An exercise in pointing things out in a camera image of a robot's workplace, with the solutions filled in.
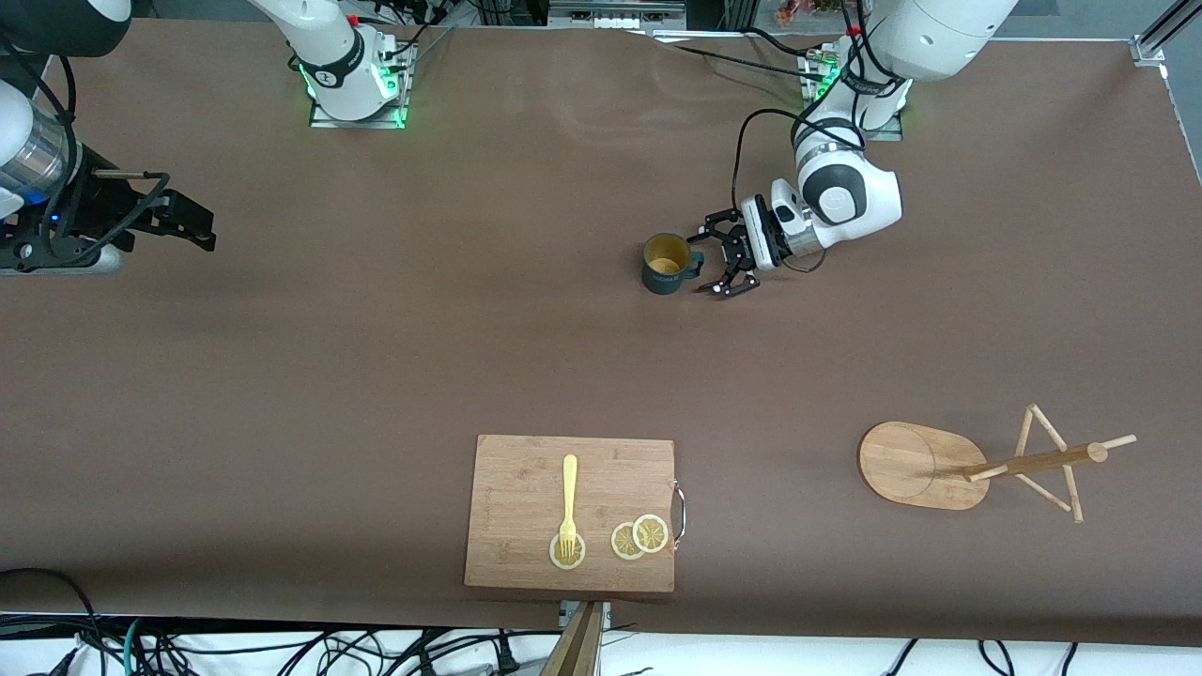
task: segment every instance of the black cable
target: black cable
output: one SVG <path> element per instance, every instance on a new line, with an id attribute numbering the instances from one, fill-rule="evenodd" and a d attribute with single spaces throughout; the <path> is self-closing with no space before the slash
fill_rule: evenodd
<path id="1" fill-rule="evenodd" d="M 66 57 L 59 57 L 59 63 L 63 64 L 63 77 L 67 81 L 67 112 L 71 113 L 71 121 L 75 121 L 76 111 L 76 87 L 75 87 L 75 71 L 71 69 L 71 61 Z"/>
<path id="2" fill-rule="evenodd" d="M 772 45 L 773 47 L 775 47 L 776 49 L 780 49 L 781 52 L 784 52 L 786 54 L 790 54 L 790 55 L 793 55 L 793 57 L 805 57 L 805 53 L 809 52 L 810 49 L 816 49 L 816 48 L 819 48 L 819 47 L 822 46 L 821 43 L 819 43 L 819 45 L 815 45 L 814 47 L 807 47 L 805 49 L 793 49 L 789 45 L 785 45 L 784 42 L 776 40 L 775 37 L 773 37 L 773 35 L 770 32 L 768 32 L 768 31 L 766 31 L 766 30 L 763 30 L 761 28 L 756 28 L 754 25 L 749 25 L 746 28 L 739 29 L 739 32 L 750 32 L 750 34 L 754 34 L 754 35 L 758 35 L 760 37 L 767 40 L 768 43 Z"/>
<path id="3" fill-rule="evenodd" d="M 816 271 L 817 268 L 822 267 L 822 263 L 826 262 L 827 251 L 829 251 L 829 250 L 831 249 L 822 249 L 822 253 L 819 254 L 819 262 L 811 265 L 810 267 L 795 266 L 793 263 L 789 262 L 789 259 L 781 259 L 780 262 L 781 262 L 781 265 L 784 265 L 785 267 L 787 267 L 789 269 L 791 269 L 793 272 L 801 272 L 802 274 L 809 274 L 809 273 Z"/>
<path id="4" fill-rule="evenodd" d="M 989 656 L 984 652 L 986 641 L 977 641 L 977 652 L 981 653 L 981 659 L 983 659 L 984 663 L 989 665 L 989 669 L 993 669 L 998 676 L 1014 676 L 1014 663 L 1010 660 L 1010 651 L 1006 650 L 1006 644 L 1002 644 L 1001 641 L 994 642 L 998 644 L 998 648 L 1001 650 L 1001 657 L 1006 659 L 1006 671 L 1002 671 L 1000 666 L 989 659 Z"/>
<path id="5" fill-rule="evenodd" d="M 422 36 L 422 34 L 423 34 L 423 32 L 426 32 L 426 29 L 430 28 L 432 25 L 434 25 L 434 24 L 433 24 L 433 23 L 429 23 L 429 24 L 422 24 L 422 26 L 417 29 L 417 32 L 415 32 L 415 34 L 413 34 L 413 37 L 411 37 L 411 38 L 409 40 L 409 42 L 406 42 L 406 43 L 401 45 L 400 47 L 398 47 L 397 49 L 394 49 L 394 51 L 392 51 L 392 52 L 388 52 L 388 53 L 386 53 L 386 54 L 383 55 L 383 58 L 385 58 L 385 59 L 392 59 L 392 58 L 393 58 L 393 57 L 395 57 L 397 54 L 400 54 L 400 53 L 401 53 L 401 52 L 404 52 L 405 49 L 409 49 L 410 47 L 412 47 L 412 46 L 413 46 L 415 43 L 417 43 L 417 40 L 418 40 L 418 38 L 419 38 L 421 36 Z"/>
<path id="6" fill-rule="evenodd" d="M 350 658 L 352 658 L 352 659 L 358 659 L 358 660 L 359 660 L 359 662 L 362 662 L 362 663 L 363 663 L 364 665 L 367 665 L 367 668 L 368 668 L 368 674 L 371 674 L 371 666 L 370 666 L 370 665 L 368 665 L 367 660 L 364 660 L 364 659 L 359 658 L 358 656 L 352 656 L 352 654 L 349 654 L 349 653 L 350 653 L 350 652 L 351 652 L 351 651 L 352 651 L 352 650 L 353 650 L 353 648 L 355 648 L 356 646 L 358 646 L 358 645 L 359 645 L 361 642 L 363 642 L 363 641 L 368 640 L 369 638 L 371 638 L 371 636 L 373 636 L 373 635 L 374 635 L 374 634 L 375 634 L 376 631 L 379 631 L 379 629 L 371 629 L 371 630 L 369 630 L 369 631 L 364 631 L 362 636 L 359 636 L 358 639 L 355 639 L 353 641 L 350 641 L 350 642 L 346 642 L 346 641 L 334 641 L 335 644 L 338 644 L 338 642 L 343 642 L 343 644 L 345 644 L 345 645 L 344 645 L 344 646 L 343 646 L 343 647 L 341 647 L 340 650 L 338 650 L 338 651 L 337 651 L 337 654 L 333 654 L 333 657 L 329 657 L 329 656 L 331 656 L 331 652 L 332 652 L 332 651 L 329 650 L 329 640 L 327 639 L 326 641 L 323 641 L 323 642 L 325 642 L 325 645 L 326 645 L 326 652 L 325 652 L 325 653 L 322 653 L 322 659 L 327 659 L 327 658 L 328 658 L 328 662 L 326 663 L 326 666 L 325 666 L 325 668 L 319 668 L 319 669 L 317 669 L 317 676 L 326 676 L 326 675 L 327 675 L 327 674 L 329 672 L 329 668 L 331 668 L 331 666 L 333 666 L 333 664 L 334 664 L 335 662 L 338 662 L 338 659 L 339 659 L 339 658 L 341 658 L 341 657 L 344 657 L 344 656 L 345 656 L 345 657 L 350 657 Z"/>
<path id="7" fill-rule="evenodd" d="M 785 118 L 789 118 L 789 119 L 793 120 L 797 124 L 809 125 L 815 131 L 821 132 L 821 134 L 831 137 L 837 143 L 841 143 L 844 146 L 847 146 L 849 148 L 853 148 L 853 149 L 857 149 L 857 150 L 862 150 L 863 149 L 863 147 L 857 147 L 857 146 L 855 146 L 852 143 L 849 143 L 847 140 L 840 138 L 840 137 L 831 134 L 826 129 L 815 126 L 813 123 L 810 123 L 809 120 L 805 119 L 805 115 L 808 114 L 808 111 L 813 111 L 814 107 L 823 97 L 826 97 L 825 94 L 821 97 L 819 97 L 814 103 L 810 103 L 809 106 L 807 106 L 805 111 L 802 111 L 801 114 L 790 113 L 789 111 L 783 111 L 780 108 L 760 108 L 758 111 L 754 111 L 751 114 L 749 114 L 743 120 L 743 125 L 739 126 L 739 138 L 738 138 L 738 142 L 734 144 L 734 168 L 733 168 L 733 171 L 731 171 L 731 208 L 732 209 L 738 210 L 738 208 L 739 208 L 739 203 L 738 203 L 738 180 L 739 180 L 739 165 L 743 161 L 743 135 L 746 134 L 748 124 L 750 124 L 751 120 L 754 120 L 755 118 L 757 118 L 760 115 L 774 114 L 774 115 L 785 117 Z"/>
<path id="8" fill-rule="evenodd" d="M 557 634 L 560 634 L 560 633 L 561 631 L 537 631 L 537 630 L 530 630 L 530 631 L 508 631 L 508 633 L 506 633 L 506 636 L 508 636 L 508 638 L 514 638 L 514 636 L 548 636 L 548 635 L 557 635 Z M 466 639 L 472 639 L 472 640 L 470 640 L 470 641 L 468 641 L 465 644 L 451 647 L 448 650 L 445 650 L 445 651 L 440 652 L 439 654 L 433 654 L 433 651 L 435 651 L 435 650 L 439 650 L 439 648 L 441 648 L 444 646 L 450 646 L 451 644 L 456 644 L 456 642 L 459 642 L 459 641 L 463 641 L 463 640 L 466 640 Z M 448 656 L 448 654 L 451 654 L 453 652 L 458 652 L 458 651 L 462 651 L 462 650 L 465 650 L 465 648 L 470 648 L 471 646 L 475 646 L 475 645 L 478 645 L 478 644 L 483 644 L 483 642 L 488 642 L 488 641 L 493 641 L 495 639 L 496 639 L 496 636 L 493 636 L 493 635 L 470 635 L 470 636 L 459 636 L 458 639 L 452 639 L 452 640 L 450 640 L 450 641 L 447 641 L 445 644 L 439 644 L 436 646 L 430 646 L 428 652 L 430 652 L 432 654 L 429 654 L 429 657 L 419 660 L 416 666 L 413 666 L 407 672 L 405 672 L 405 676 L 413 676 L 415 674 L 417 674 L 418 671 L 421 671 L 423 668 L 432 666 L 440 658 L 444 658 L 444 657 L 446 657 L 446 656 Z"/>
<path id="9" fill-rule="evenodd" d="M 311 651 L 317 644 L 325 641 L 332 634 L 333 631 L 322 631 L 316 638 L 310 639 L 309 642 L 300 646 L 300 650 L 294 652 L 292 657 L 284 663 L 284 666 L 275 672 L 275 676 L 290 676 L 292 671 L 296 670 L 297 665 L 300 664 L 300 660 L 304 659 L 304 656 L 309 654 L 309 651 Z"/>
<path id="10" fill-rule="evenodd" d="M 192 670 L 192 664 L 189 662 L 188 656 L 175 650 L 175 642 L 169 635 L 165 634 L 160 639 L 159 645 L 167 650 L 167 658 L 171 659 L 172 665 L 175 666 L 175 674 L 196 674 L 196 671 Z M 180 665 L 183 665 L 183 671 L 180 671 Z"/>
<path id="11" fill-rule="evenodd" d="M 64 585 L 71 587 L 71 591 L 76 593 L 76 597 L 78 597 L 79 603 L 83 604 L 84 611 L 88 612 L 88 623 L 91 625 L 91 630 L 93 634 L 95 634 L 96 640 L 97 641 L 105 640 L 103 634 L 100 633 L 100 625 L 96 623 L 96 609 L 93 607 L 91 599 L 88 598 L 88 594 L 84 593 L 83 587 L 76 583 L 76 581 L 72 580 L 71 576 L 69 576 L 65 573 L 59 573 L 58 570 L 50 570 L 49 568 L 10 568 L 8 570 L 0 570 L 0 580 L 4 580 L 5 577 L 12 577 L 14 575 L 42 575 L 44 577 L 53 577 L 59 582 L 63 582 Z M 107 659 L 101 658 L 100 674 L 101 676 L 108 674 Z"/>
<path id="12" fill-rule="evenodd" d="M 416 656 L 416 654 L 421 653 L 423 650 L 426 650 L 426 646 L 430 645 L 432 641 L 434 641 L 435 639 L 438 639 L 440 636 L 444 636 L 444 635 L 448 634 L 450 631 L 451 631 L 450 629 L 426 629 L 426 630 L 423 630 L 422 635 L 418 636 L 418 639 L 416 641 L 413 641 L 412 644 L 410 644 L 410 646 L 407 648 L 405 648 L 404 651 L 401 651 L 401 653 L 399 656 L 397 656 L 395 660 L 392 663 L 392 666 L 389 666 L 381 676 L 392 676 L 398 669 L 401 668 L 403 664 L 405 664 L 406 662 L 409 662 L 413 656 Z"/>
<path id="13" fill-rule="evenodd" d="M 852 150 L 859 150 L 861 153 L 863 153 L 865 150 L 864 144 L 867 143 L 867 141 L 864 141 L 864 132 L 861 131 L 859 126 L 856 125 L 855 120 L 852 120 L 850 124 L 849 123 L 828 121 L 826 126 L 821 126 L 821 125 L 811 123 L 810 120 L 805 119 L 802 115 L 796 115 L 796 117 L 797 117 L 797 120 L 795 120 L 796 124 L 793 125 L 793 131 L 791 134 L 791 136 L 793 136 L 795 138 L 797 137 L 797 129 L 802 128 L 802 126 L 805 126 L 805 128 L 809 128 L 811 131 L 816 131 L 817 134 L 821 134 L 821 135 L 826 136 L 827 138 L 831 138 L 832 141 L 834 141 L 835 143 L 838 143 L 840 146 L 846 146 L 847 148 L 851 148 Z M 843 138 L 841 136 L 835 136 L 831 131 L 832 129 L 850 129 L 851 132 L 856 135 L 856 138 L 859 140 L 859 143 L 852 143 L 851 141 L 847 141 L 846 138 Z"/>
<path id="14" fill-rule="evenodd" d="M 510 16 L 508 12 L 502 12 L 500 10 L 489 10 L 487 7 L 482 7 L 482 6 L 477 5 L 474 0 L 468 0 L 468 4 L 471 5 L 472 7 L 475 7 L 476 10 L 478 10 L 481 13 L 484 13 L 484 14 L 493 14 L 494 17 L 508 17 Z"/>
<path id="15" fill-rule="evenodd" d="M 109 242 L 115 239 L 118 235 L 129 230 L 129 227 L 133 225 L 133 221 L 137 220 L 143 212 L 153 207 L 154 202 L 162 196 L 162 191 L 167 189 L 167 182 L 171 180 L 171 174 L 166 172 L 142 172 L 142 178 L 157 178 L 159 182 L 155 183 L 154 188 L 151 188 L 149 192 L 147 192 L 141 200 L 138 200 L 138 203 L 133 206 L 133 209 L 130 210 L 130 213 L 125 214 L 125 218 L 123 218 L 120 223 L 114 225 L 112 230 L 105 233 L 103 237 L 93 242 L 90 247 L 84 249 L 78 256 L 72 259 L 71 262 L 69 262 L 67 265 L 75 265 L 81 261 L 88 260 L 88 257 L 90 257 L 93 254 L 105 248 L 105 244 L 108 244 Z"/>
<path id="16" fill-rule="evenodd" d="M 740 65 L 750 66 L 750 67 L 754 67 L 754 69 L 761 69 L 761 70 L 766 70 L 766 71 L 791 75 L 791 76 L 801 77 L 801 78 L 804 78 L 804 79 L 809 79 L 811 82 L 822 82 L 822 76 L 820 76 L 819 73 L 802 72 L 802 71 L 795 70 L 795 69 L 781 69 L 781 67 L 778 67 L 778 66 L 770 66 L 768 64 L 761 64 L 758 61 L 749 61 L 746 59 L 738 59 L 736 57 L 727 57 L 726 54 L 718 54 L 718 53 L 714 53 L 714 52 L 706 52 L 704 49 L 694 49 L 692 47 L 685 47 L 683 45 L 672 45 L 672 47 L 676 47 L 677 49 L 680 49 L 683 52 L 689 52 L 689 53 L 692 53 L 692 54 L 701 54 L 702 57 L 713 57 L 715 59 L 721 59 L 724 61 L 731 61 L 732 64 L 740 64 Z"/>
<path id="17" fill-rule="evenodd" d="M 385 657 L 383 657 L 383 644 L 380 642 L 379 636 L 371 635 L 371 642 L 376 645 L 376 654 L 380 656 L 380 666 L 376 669 L 375 676 L 381 676 L 383 674 Z"/>
<path id="18" fill-rule="evenodd" d="M 840 4 L 843 4 L 846 7 L 846 1 L 847 0 L 839 0 L 839 1 L 840 1 Z M 864 25 L 864 23 L 865 23 L 865 16 L 864 16 L 864 2 L 863 2 L 863 0 L 859 0 L 858 2 L 856 2 L 856 19 L 859 20 L 859 31 L 861 31 L 861 36 L 864 40 L 864 51 L 868 52 L 868 60 L 873 61 L 873 65 L 876 66 L 876 70 L 879 70 L 882 73 L 889 76 L 889 79 L 899 79 L 898 76 L 893 73 L 893 71 L 891 71 L 889 69 L 882 66 L 881 63 L 879 60 L 876 60 L 876 54 L 873 52 L 873 45 L 869 41 L 869 36 L 871 35 L 871 32 L 869 32 L 868 26 Z"/>
<path id="19" fill-rule="evenodd" d="M 309 641 L 298 641 L 296 644 L 282 644 L 279 646 L 255 646 L 250 648 L 230 648 L 230 650 L 203 650 L 203 648 L 190 648 L 175 646 L 175 652 L 186 652 L 191 654 L 249 654 L 256 652 L 270 652 L 270 651 L 286 651 L 288 648 L 299 648 L 300 646 L 308 644 Z"/>
<path id="20" fill-rule="evenodd" d="M 496 671 L 500 676 L 507 676 L 522 669 L 518 660 L 513 659 L 513 650 L 510 647 L 510 639 L 506 636 L 505 629 L 496 630 L 496 640 L 493 641 L 493 652 L 496 653 Z"/>
<path id="21" fill-rule="evenodd" d="M 893 660 L 893 668 L 889 669 L 888 671 L 886 671 L 885 676 L 898 676 L 898 674 L 902 671 L 902 665 L 905 664 L 905 659 L 908 657 L 910 657 L 910 651 L 912 651 L 914 646 L 916 646 L 917 644 L 918 644 L 918 639 L 910 639 L 906 642 L 905 647 L 902 648 L 902 653 L 898 654 L 898 658 L 895 660 Z"/>
<path id="22" fill-rule="evenodd" d="M 1069 676 L 1069 665 L 1072 664 L 1072 658 L 1077 656 L 1077 641 L 1069 644 L 1069 652 L 1064 653 L 1064 662 L 1060 663 L 1060 676 Z"/>
<path id="23" fill-rule="evenodd" d="M 67 672 L 71 670 L 71 663 L 75 660 L 77 652 L 79 652 L 79 648 L 71 648 L 71 651 L 63 656 L 63 659 L 60 659 L 59 663 L 50 669 L 47 676 L 67 676 Z"/>

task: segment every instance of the cutting board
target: cutting board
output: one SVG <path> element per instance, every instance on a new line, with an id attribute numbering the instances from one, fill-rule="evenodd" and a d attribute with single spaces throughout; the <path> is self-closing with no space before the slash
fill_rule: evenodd
<path id="1" fill-rule="evenodd" d="M 579 458 L 576 528 L 584 561 L 560 570 L 549 557 L 564 518 L 564 456 Z M 624 561 L 609 546 L 613 529 L 644 514 L 668 523 L 676 479 L 672 441 L 482 434 L 468 526 L 469 587 L 665 593 L 676 587 L 672 542 Z"/>

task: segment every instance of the wooden base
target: wooden base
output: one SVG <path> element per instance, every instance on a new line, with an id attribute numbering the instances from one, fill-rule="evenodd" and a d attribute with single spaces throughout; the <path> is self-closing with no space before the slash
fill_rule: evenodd
<path id="1" fill-rule="evenodd" d="M 976 506 L 989 480 L 968 481 L 965 467 L 984 463 L 972 441 L 933 427 L 882 422 L 859 443 L 859 472 L 877 496 L 935 509 Z"/>

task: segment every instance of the mug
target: mug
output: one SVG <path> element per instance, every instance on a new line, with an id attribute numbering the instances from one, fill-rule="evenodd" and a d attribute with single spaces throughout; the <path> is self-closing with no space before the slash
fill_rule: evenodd
<path id="1" fill-rule="evenodd" d="M 684 237 L 661 232 L 643 244 L 643 286 L 666 296 L 680 289 L 685 279 L 701 274 L 706 255 L 689 248 Z"/>

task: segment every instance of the mug handle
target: mug handle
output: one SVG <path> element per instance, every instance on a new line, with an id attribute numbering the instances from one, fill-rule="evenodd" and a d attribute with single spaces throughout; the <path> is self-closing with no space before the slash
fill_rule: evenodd
<path id="1" fill-rule="evenodd" d="M 696 279 L 701 274 L 701 266 L 706 265 L 706 254 L 701 251 L 692 251 L 691 256 L 692 266 L 684 271 L 685 279 Z"/>

